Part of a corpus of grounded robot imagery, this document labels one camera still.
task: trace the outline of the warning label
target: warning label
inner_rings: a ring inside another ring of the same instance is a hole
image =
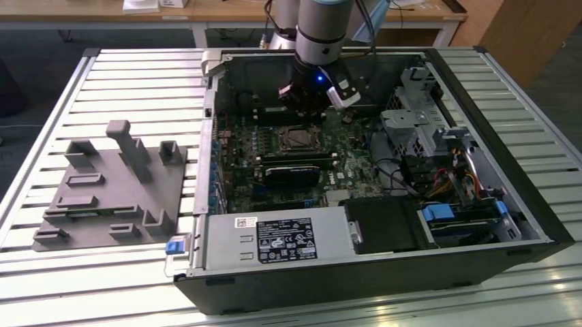
[[[311,218],[256,222],[262,264],[318,258]]]

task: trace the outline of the slotted metal table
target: slotted metal table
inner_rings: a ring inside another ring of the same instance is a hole
[[[204,85],[200,49],[87,52],[0,204],[0,326],[570,326],[582,324],[582,155],[487,53],[441,55],[567,227],[575,245],[481,285],[232,316],[206,316],[167,276],[164,244],[36,253],[68,142],[114,149],[127,119],[146,146],[188,147],[179,234],[192,230]],[[453,104],[445,100],[462,125]],[[186,268],[178,260],[172,269]]]

